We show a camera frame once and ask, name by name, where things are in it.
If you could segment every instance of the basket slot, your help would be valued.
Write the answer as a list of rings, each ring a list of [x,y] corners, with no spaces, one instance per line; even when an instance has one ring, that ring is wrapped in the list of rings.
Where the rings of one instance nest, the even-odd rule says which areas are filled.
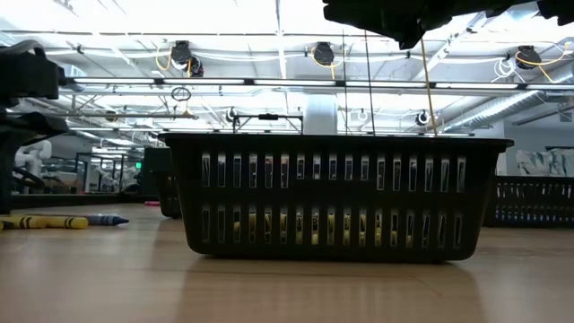
[[[305,154],[297,154],[297,179],[305,179]]]
[[[343,245],[349,246],[351,244],[351,208],[347,207],[343,210]]]
[[[303,244],[303,226],[304,226],[304,211],[303,207],[298,205],[295,213],[295,243],[298,245]]]
[[[352,180],[352,155],[344,157],[344,180]]]
[[[390,236],[390,246],[395,248],[398,245],[398,210],[391,210],[391,236]]]
[[[430,244],[430,232],[431,232],[431,212],[429,210],[424,210],[422,212],[422,248],[426,249]]]
[[[434,165],[432,156],[427,155],[424,161],[424,191],[432,192],[432,175],[434,173]]]
[[[328,208],[326,218],[326,244],[333,246],[335,245],[335,209],[333,207]]]
[[[273,187],[273,155],[268,153],[265,155],[265,187],[272,188]]]
[[[219,153],[217,155],[217,186],[220,188],[225,188],[225,153]]]
[[[361,157],[361,180],[369,180],[369,156],[366,154]]]
[[[313,155],[313,179],[321,179],[321,155]]]
[[[367,210],[359,210],[359,247],[365,247],[367,242]]]
[[[205,188],[209,187],[211,179],[211,156],[209,153],[203,153],[201,157],[201,183]]]
[[[281,244],[286,244],[287,243],[287,232],[288,232],[288,226],[287,226],[287,220],[288,220],[288,216],[287,216],[287,206],[282,206],[280,213],[279,213],[279,228],[280,228],[280,243]]]
[[[375,247],[383,244],[383,209],[375,211]]]
[[[414,211],[408,210],[406,212],[406,247],[412,248],[413,247],[413,239],[414,239]]]
[[[319,209],[314,206],[311,211],[311,244],[319,243]]]
[[[466,157],[458,157],[457,161],[457,193],[465,191]]]
[[[416,191],[417,164],[416,155],[411,155],[411,160],[409,161],[409,192]]]
[[[272,222],[273,209],[270,205],[265,207],[265,243],[271,243],[271,233],[273,228]]]
[[[281,188],[289,187],[289,154],[281,154]]]
[[[211,220],[209,205],[204,205],[201,210],[201,237],[203,242],[209,242],[209,224]]]
[[[439,211],[439,229],[437,233],[439,249],[444,249],[447,240],[447,214],[444,211]]]
[[[241,187],[241,154],[236,153],[233,156],[233,187]]]
[[[380,154],[377,157],[377,190],[385,190],[385,155]]]
[[[254,205],[249,206],[248,213],[248,233],[249,243],[256,243],[257,241],[257,208]]]
[[[448,178],[450,176],[450,160],[443,157],[440,161],[440,192],[448,192]]]
[[[401,155],[395,154],[393,157],[393,190],[401,190]]]
[[[329,154],[329,179],[330,180],[337,180],[337,154],[330,153]]]
[[[463,241],[463,215],[456,213],[455,215],[455,243],[454,248],[460,249]]]
[[[249,155],[249,187],[257,187],[257,155],[254,153]]]
[[[217,241],[225,242],[225,205],[217,205]]]
[[[233,206],[233,243],[241,243],[241,206]]]

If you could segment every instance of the metal frame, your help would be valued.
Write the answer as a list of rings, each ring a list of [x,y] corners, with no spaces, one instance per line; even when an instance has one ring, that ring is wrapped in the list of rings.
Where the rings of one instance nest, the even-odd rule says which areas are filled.
[[[247,118],[248,120],[245,121],[242,125],[239,126],[239,128],[236,128],[236,125],[239,123],[239,120],[241,118]],[[266,114],[259,114],[259,115],[235,115],[233,116],[233,134],[237,134],[238,131],[241,130],[241,128],[243,126],[245,126],[249,120],[251,120],[252,118],[257,118],[259,120],[278,120],[280,118],[284,118],[287,120],[287,122],[289,122],[289,124],[291,124],[292,127],[294,127],[295,129],[297,129],[297,127],[295,125],[293,125],[293,123],[290,121],[290,119],[292,118],[296,118],[301,122],[301,129],[297,129],[297,131],[303,135],[303,116],[287,116],[287,115],[276,115],[276,114],[271,114],[271,113],[266,113]]]

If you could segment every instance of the yellow crayon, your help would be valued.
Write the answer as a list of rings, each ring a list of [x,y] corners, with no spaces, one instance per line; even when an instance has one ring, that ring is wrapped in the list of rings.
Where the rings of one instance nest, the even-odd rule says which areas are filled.
[[[74,216],[33,216],[46,221],[48,228],[60,229],[85,229],[88,227],[88,219]]]
[[[11,223],[14,229],[44,229],[46,220],[34,216],[2,216],[0,221]]]

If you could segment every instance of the ceiling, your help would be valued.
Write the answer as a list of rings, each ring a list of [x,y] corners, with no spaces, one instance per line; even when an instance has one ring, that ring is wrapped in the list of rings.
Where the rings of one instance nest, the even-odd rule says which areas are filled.
[[[182,77],[182,71],[158,67],[168,63],[170,46],[175,40],[188,40],[192,52],[204,65],[204,77],[276,78],[311,80],[422,81],[422,47],[401,51],[392,39],[328,22],[323,18],[320,0],[19,0],[4,6],[0,13],[0,44],[12,45],[35,39],[48,52],[48,58],[60,65],[74,65],[90,77]],[[486,19],[483,13],[455,17],[448,25],[428,32],[424,41],[433,82],[529,82],[542,75],[539,69],[516,69],[508,77],[498,77],[500,61],[517,47],[532,45],[542,59],[553,60],[547,71],[571,63],[574,57],[562,56],[565,44],[574,34],[574,24],[557,27],[554,19],[536,15],[535,4],[512,7],[504,14]],[[329,41],[335,62],[331,71],[317,65],[309,52],[318,41]],[[213,129],[228,127],[222,122],[233,106],[245,113],[302,113],[308,93],[268,91],[225,87],[194,87],[187,107],[200,118],[103,118],[70,119],[77,125],[95,127],[133,126],[134,122],[155,127]],[[370,111],[367,93],[335,93],[341,110],[349,113],[348,127],[365,126],[359,115]],[[72,107],[67,92],[54,112]],[[434,95],[433,105],[439,117],[455,116],[488,100],[460,91]],[[408,131],[414,127],[412,115],[428,108],[423,92],[377,93],[373,97],[377,127],[389,131]],[[81,113],[106,110],[120,113],[167,114],[178,103],[169,96],[77,95],[75,107],[84,104]],[[185,108],[179,104],[177,113]],[[257,127],[291,128],[287,123],[274,125],[256,122]],[[339,118],[344,130],[344,119]]]

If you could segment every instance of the ceiling fixture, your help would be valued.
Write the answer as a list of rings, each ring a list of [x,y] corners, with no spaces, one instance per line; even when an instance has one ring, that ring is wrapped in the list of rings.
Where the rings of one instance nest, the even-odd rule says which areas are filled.
[[[171,61],[178,70],[187,70],[187,77],[204,77],[204,66],[189,49],[189,41],[178,40],[171,49]]]
[[[325,67],[333,65],[333,61],[335,61],[335,53],[329,42],[319,41],[311,54],[317,64]]]
[[[421,127],[426,126],[429,123],[429,115],[427,114],[427,111],[423,110],[419,114],[417,114],[416,118],[414,119],[414,122],[418,126]]]
[[[523,70],[535,69],[537,68],[536,64],[542,63],[542,59],[540,58],[540,55],[536,53],[534,46],[519,46],[516,60],[518,68]]]

